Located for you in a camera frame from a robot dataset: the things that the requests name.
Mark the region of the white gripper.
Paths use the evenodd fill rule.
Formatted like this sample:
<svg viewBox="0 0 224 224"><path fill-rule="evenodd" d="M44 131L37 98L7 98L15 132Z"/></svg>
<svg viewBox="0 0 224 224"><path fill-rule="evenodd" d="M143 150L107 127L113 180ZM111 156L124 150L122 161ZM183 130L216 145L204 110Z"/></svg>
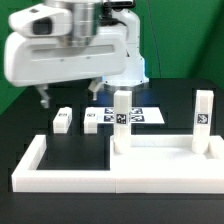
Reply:
<svg viewBox="0 0 224 224"><path fill-rule="evenodd" d="M4 74L15 86L37 86L50 106L48 86L106 75L126 67L126 29L100 25L99 3L42 3L9 16L13 30L5 43ZM93 100L103 85L93 79Z"/></svg>

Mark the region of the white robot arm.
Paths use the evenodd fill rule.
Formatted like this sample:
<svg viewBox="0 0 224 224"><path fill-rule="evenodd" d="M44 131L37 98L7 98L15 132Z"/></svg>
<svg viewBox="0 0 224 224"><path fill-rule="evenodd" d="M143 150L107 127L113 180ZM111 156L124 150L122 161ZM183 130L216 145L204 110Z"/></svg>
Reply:
<svg viewBox="0 0 224 224"><path fill-rule="evenodd" d="M140 54L134 0L44 0L9 16L4 75L17 87L34 86L49 106L50 84L89 79L133 88L149 81Z"/></svg>

